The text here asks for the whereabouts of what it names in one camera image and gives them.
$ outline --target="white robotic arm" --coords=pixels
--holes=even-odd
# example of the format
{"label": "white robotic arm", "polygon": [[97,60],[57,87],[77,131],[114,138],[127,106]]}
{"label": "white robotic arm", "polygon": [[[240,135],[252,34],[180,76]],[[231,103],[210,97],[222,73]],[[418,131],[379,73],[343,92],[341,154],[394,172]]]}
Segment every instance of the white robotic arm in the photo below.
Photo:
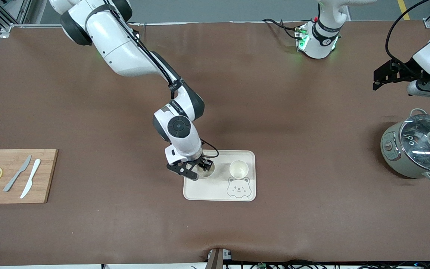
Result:
{"label": "white robotic arm", "polygon": [[62,13],[61,25],[70,39],[80,45],[93,43],[119,75],[159,74],[167,80],[172,98],[155,112],[152,123],[159,135],[171,143],[165,149],[167,168],[198,179],[193,167],[209,170],[213,165],[203,155],[201,139],[192,123],[203,115],[203,100],[160,55],[148,51],[138,32],[127,26],[125,22],[132,16],[127,0],[70,1],[75,0],[50,0],[54,9]]}
{"label": "white robotic arm", "polygon": [[318,19],[310,21],[295,30],[297,49],[307,56],[322,59],[329,55],[338,41],[338,33],[343,27],[347,14],[345,5],[367,5],[377,0],[317,0]]}
{"label": "white robotic arm", "polygon": [[410,81],[409,95],[430,97],[430,40],[406,63],[391,59],[374,71],[373,90],[387,83]]}

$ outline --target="bear drawing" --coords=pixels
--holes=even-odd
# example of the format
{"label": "bear drawing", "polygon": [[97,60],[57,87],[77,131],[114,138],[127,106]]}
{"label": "bear drawing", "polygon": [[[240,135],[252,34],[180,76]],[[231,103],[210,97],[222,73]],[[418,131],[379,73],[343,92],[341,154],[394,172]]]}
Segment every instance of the bear drawing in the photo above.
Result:
{"label": "bear drawing", "polygon": [[234,179],[233,177],[230,177],[228,179],[227,194],[230,198],[233,196],[236,198],[243,198],[246,196],[246,198],[248,198],[251,194],[249,183],[250,179],[247,177],[244,179]]}

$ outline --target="knife blade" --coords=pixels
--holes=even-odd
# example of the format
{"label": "knife blade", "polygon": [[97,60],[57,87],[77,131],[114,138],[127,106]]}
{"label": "knife blade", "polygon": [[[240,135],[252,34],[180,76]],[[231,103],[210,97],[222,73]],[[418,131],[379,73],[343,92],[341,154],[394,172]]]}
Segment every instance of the knife blade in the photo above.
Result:
{"label": "knife blade", "polygon": [[36,159],[34,161],[34,165],[32,166],[32,170],[31,170],[31,175],[29,175],[29,179],[28,182],[26,183],[26,187],[24,187],[24,191],[22,191],[21,194],[21,199],[24,198],[24,196],[26,196],[26,194],[28,194],[29,190],[32,187],[32,178],[34,177],[34,174],[36,173],[36,170],[39,167],[39,164],[41,163],[41,159]]}
{"label": "knife blade", "polygon": [[24,170],[26,170],[26,168],[28,167],[30,161],[31,161],[31,155],[28,156],[28,158],[22,164],[22,166],[19,169],[19,171],[16,172],[16,175],[14,175],[14,177],[12,177],[12,179],[6,184],[6,186],[4,187],[3,191],[8,192],[11,189],[11,187],[14,184],[14,182],[18,178],[19,174],[21,174]]}

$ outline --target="table surface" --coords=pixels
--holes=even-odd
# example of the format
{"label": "table surface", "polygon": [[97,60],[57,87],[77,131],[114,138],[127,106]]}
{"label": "table surface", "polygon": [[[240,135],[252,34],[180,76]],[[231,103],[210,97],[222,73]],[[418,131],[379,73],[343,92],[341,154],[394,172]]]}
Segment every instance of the table surface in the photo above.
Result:
{"label": "table surface", "polygon": [[[239,260],[430,260],[430,182],[382,159],[392,124],[430,99],[406,83],[372,91],[391,22],[348,22],[323,60],[266,24],[142,30],[205,100],[195,123],[219,149],[256,155],[252,202],[188,201],[165,168],[152,113],[169,101],[157,75],[124,78],[60,28],[0,40],[0,149],[59,149],[46,204],[0,205],[0,265]],[[401,22],[392,53],[430,38]]]}

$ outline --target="cutting board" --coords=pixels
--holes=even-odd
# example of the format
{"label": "cutting board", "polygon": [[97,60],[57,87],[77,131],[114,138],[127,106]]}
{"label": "cutting board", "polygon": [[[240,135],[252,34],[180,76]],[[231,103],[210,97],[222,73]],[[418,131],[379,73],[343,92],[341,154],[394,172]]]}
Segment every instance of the cutting board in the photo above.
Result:
{"label": "cutting board", "polygon": [[[31,155],[29,166],[19,175],[10,191],[4,192],[5,185],[21,168],[29,155]],[[0,168],[3,170],[0,178],[0,203],[45,203],[51,186],[56,157],[57,150],[53,148],[0,149]],[[32,179],[31,189],[21,199],[19,197],[26,186],[36,159],[41,159],[41,164]]]}

